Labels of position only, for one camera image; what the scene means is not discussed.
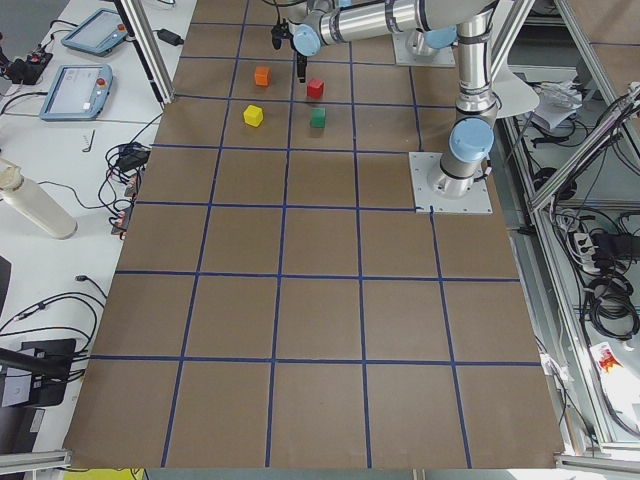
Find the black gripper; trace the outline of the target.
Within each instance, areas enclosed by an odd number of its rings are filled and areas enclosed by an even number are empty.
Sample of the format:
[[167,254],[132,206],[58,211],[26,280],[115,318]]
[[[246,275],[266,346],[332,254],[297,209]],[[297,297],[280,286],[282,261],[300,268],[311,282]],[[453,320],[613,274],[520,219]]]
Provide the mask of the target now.
[[296,53],[296,77],[300,83],[306,82],[307,77],[307,56],[300,53],[297,49]]

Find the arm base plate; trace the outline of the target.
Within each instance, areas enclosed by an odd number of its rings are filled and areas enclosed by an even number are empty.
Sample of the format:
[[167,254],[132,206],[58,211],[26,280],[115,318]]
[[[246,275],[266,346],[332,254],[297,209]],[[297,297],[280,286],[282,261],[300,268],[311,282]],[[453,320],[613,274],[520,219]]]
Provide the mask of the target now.
[[481,168],[467,179],[453,179],[441,170],[439,152],[410,152],[414,206],[417,213],[490,215],[493,213]]
[[392,41],[396,65],[434,68],[453,68],[456,65],[451,46],[430,47],[424,34],[418,30],[393,34]]

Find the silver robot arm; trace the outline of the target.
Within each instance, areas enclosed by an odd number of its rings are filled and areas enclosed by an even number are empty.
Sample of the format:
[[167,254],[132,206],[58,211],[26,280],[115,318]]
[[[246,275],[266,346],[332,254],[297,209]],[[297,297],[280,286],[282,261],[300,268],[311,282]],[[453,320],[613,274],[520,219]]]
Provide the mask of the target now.
[[475,182],[476,169],[493,146],[498,101],[492,89],[491,34],[496,1],[307,1],[300,20],[281,17],[271,29],[273,47],[287,40],[296,52],[298,78],[306,59],[324,46],[418,31],[426,36],[447,27],[458,41],[459,93],[447,150],[427,177],[438,195],[458,199]]

